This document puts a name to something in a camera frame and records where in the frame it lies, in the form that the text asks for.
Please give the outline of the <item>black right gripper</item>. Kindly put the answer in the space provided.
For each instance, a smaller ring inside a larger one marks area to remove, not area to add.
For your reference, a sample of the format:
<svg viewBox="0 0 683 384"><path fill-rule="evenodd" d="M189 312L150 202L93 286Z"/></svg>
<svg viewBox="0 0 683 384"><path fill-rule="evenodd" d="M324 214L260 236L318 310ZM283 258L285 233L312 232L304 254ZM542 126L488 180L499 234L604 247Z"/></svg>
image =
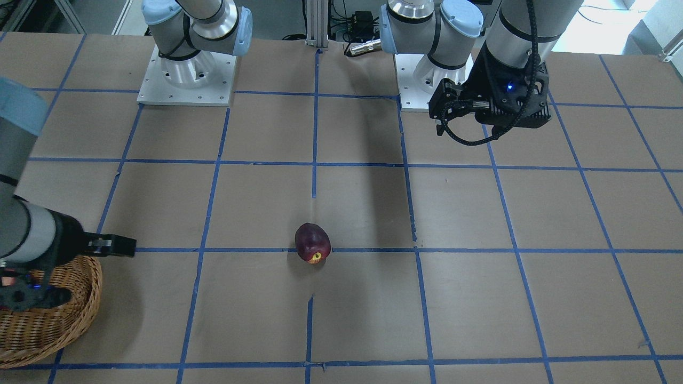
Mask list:
<svg viewBox="0 0 683 384"><path fill-rule="evenodd" d="M50 267L68 264L85 251L87 256L120 256L133 258L137 240L117 234L85 234L82 224L61 212L49 211L54 219L55 233L47 251Z"/></svg>

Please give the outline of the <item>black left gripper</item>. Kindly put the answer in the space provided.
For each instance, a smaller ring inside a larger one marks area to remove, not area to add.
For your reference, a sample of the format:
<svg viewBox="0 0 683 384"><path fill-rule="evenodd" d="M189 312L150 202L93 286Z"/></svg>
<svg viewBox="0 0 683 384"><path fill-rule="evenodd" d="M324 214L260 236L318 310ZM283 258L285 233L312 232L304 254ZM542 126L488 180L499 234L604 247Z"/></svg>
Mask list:
<svg viewBox="0 0 683 384"><path fill-rule="evenodd" d="M464 85L442 79L434 89L428 102L428 113L431 119L436 120L437 136L443 136L448 122L473 111L470 99L489 102L487 109L475 112L475 119L481 124L528 129L544 126L551 120L548 102L550 78L544 62L536 69L536 88L524 113L514 123L527 95L531 64L525 63L522 68L510 67L498 61L487 46L481 47Z"/></svg>

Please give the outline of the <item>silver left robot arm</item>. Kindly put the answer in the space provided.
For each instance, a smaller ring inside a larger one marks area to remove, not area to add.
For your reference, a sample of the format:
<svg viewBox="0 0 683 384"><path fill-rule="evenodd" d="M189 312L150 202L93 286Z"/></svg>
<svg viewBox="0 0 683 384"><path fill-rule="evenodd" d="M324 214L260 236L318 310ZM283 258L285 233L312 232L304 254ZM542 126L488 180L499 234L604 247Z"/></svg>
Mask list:
<svg viewBox="0 0 683 384"><path fill-rule="evenodd" d="M388 1L382 49L420 54L436 133L466 146L551 120L546 57L581 1L502 1L490 26L469 1Z"/></svg>

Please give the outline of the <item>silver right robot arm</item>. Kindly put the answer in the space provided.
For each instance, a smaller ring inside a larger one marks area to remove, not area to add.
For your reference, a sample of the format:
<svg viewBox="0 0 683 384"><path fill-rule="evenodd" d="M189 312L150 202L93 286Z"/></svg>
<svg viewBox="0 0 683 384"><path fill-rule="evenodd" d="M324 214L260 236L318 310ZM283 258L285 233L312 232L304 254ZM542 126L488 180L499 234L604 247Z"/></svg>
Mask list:
<svg viewBox="0 0 683 384"><path fill-rule="evenodd" d="M163 83L200 90L219 83L220 54L245 56L255 18L235 1L143 1ZM2 266L46 269L63 265L93 245L119 241L88 233L71 215L32 203L18 190L48 119L49 105L35 90L2 77Z"/></svg>

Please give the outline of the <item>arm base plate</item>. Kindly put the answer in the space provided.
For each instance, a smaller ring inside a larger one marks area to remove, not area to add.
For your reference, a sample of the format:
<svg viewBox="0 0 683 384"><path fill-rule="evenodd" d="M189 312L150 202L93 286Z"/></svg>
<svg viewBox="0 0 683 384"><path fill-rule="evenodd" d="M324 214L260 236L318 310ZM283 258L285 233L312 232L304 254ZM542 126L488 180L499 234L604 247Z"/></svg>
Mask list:
<svg viewBox="0 0 683 384"><path fill-rule="evenodd" d="M442 79L461 85L473 68L471 54L465 65L456 70L437 67L424 54L395 54L394 58L401 109L407 112L428 112L428 102Z"/></svg>
<svg viewBox="0 0 683 384"><path fill-rule="evenodd" d="M202 51L185 61L161 58L154 47L137 102L151 106L229 107L239 59Z"/></svg>

